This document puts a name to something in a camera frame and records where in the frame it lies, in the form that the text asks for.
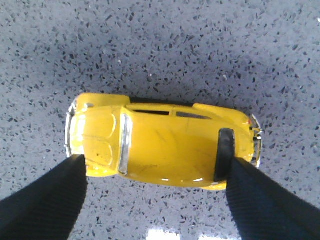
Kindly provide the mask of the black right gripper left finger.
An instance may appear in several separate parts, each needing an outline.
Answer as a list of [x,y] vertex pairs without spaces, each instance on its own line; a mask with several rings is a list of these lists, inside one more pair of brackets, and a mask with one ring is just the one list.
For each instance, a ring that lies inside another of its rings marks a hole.
[[73,155],[0,202],[2,240],[67,240],[87,195],[83,155]]

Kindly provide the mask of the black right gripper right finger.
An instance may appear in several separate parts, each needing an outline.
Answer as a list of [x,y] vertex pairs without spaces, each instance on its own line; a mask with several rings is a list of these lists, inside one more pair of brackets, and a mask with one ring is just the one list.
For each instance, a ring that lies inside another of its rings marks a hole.
[[318,240],[320,210],[241,158],[234,158],[226,197],[243,240]]

